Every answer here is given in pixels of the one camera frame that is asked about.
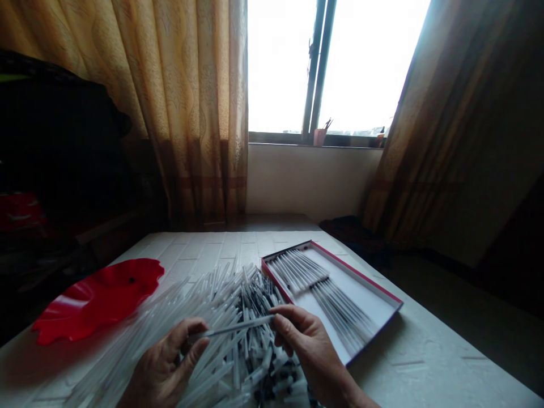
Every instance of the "red plastic plate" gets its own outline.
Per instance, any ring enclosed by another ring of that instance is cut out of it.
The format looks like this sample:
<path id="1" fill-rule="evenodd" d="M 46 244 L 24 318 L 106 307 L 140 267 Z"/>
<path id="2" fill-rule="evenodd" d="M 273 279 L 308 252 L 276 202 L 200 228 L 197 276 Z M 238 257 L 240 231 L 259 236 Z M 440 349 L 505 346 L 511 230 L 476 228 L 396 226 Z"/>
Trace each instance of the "red plastic plate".
<path id="1" fill-rule="evenodd" d="M 36 320 L 37 343 L 59 338 L 74 342 L 90 336 L 99 326 L 130 315 L 159 285 L 164 268 L 159 261 L 141 258 L 100 269 L 70 286 Z"/>

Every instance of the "patterned curtain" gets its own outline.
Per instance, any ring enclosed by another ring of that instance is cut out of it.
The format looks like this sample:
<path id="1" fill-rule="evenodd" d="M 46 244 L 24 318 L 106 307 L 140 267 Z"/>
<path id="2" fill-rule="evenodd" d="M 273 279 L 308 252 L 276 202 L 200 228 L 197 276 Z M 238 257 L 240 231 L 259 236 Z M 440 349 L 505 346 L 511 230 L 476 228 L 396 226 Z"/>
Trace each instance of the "patterned curtain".
<path id="1" fill-rule="evenodd" d="M 0 47 L 106 86 L 148 138 L 171 215 L 245 209 L 247 0 L 4 0 Z"/>
<path id="2" fill-rule="evenodd" d="M 399 248 L 426 244 L 539 45 L 541 9 L 525 0 L 431 1 L 365 227 Z"/>

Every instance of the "window frame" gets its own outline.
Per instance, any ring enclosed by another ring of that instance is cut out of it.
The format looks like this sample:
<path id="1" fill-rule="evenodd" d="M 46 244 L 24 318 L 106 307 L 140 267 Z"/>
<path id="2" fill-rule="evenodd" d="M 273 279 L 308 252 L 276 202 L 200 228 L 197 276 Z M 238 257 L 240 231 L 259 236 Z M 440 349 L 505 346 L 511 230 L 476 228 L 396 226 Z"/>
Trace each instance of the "window frame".
<path id="1" fill-rule="evenodd" d="M 250 131 L 249 143 L 313 146 L 313 133 L 317 129 L 323 98 L 323 86 L 329 60 L 336 3 L 337 0 L 317 0 L 312 43 L 308 49 L 310 55 L 308 87 L 300 133 Z M 376 137 L 327 134 L 323 147 L 383 149 L 386 140 L 387 137 L 383 138 L 380 144 L 381 147 L 377 147 L 375 146 Z"/>

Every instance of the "bright window light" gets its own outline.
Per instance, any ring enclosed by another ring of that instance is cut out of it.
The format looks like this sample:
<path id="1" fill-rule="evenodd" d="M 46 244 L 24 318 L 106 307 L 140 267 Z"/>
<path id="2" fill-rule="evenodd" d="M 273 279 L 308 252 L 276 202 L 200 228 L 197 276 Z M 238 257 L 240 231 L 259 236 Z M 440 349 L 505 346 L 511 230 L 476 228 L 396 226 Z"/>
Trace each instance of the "bright window light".
<path id="1" fill-rule="evenodd" d="M 322 126 L 374 135 L 390 126 L 430 0 L 337 0 Z M 300 133 L 316 0 L 249 0 L 249 130 Z"/>

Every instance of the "table surface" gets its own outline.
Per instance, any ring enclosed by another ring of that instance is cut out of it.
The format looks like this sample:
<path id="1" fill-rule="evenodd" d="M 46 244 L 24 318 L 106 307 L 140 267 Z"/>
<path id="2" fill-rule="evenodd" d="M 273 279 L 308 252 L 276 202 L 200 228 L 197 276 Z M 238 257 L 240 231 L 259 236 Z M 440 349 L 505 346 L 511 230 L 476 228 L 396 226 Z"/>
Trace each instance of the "table surface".
<path id="1" fill-rule="evenodd" d="M 351 363 L 357 383 L 382 406 L 544 406 L 544 401 L 407 296 L 349 248 L 323 231 L 153 233 L 121 255 L 158 259 L 165 268 L 158 296 L 216 264 L 260 257 L 314 240 L 404 301 L 400 313 Z M 38 346 L 30 328 L 0 349 L 1 406 L 62 406 L 72 387 L 118 334 L 113 326 L 76 343 Z"/>

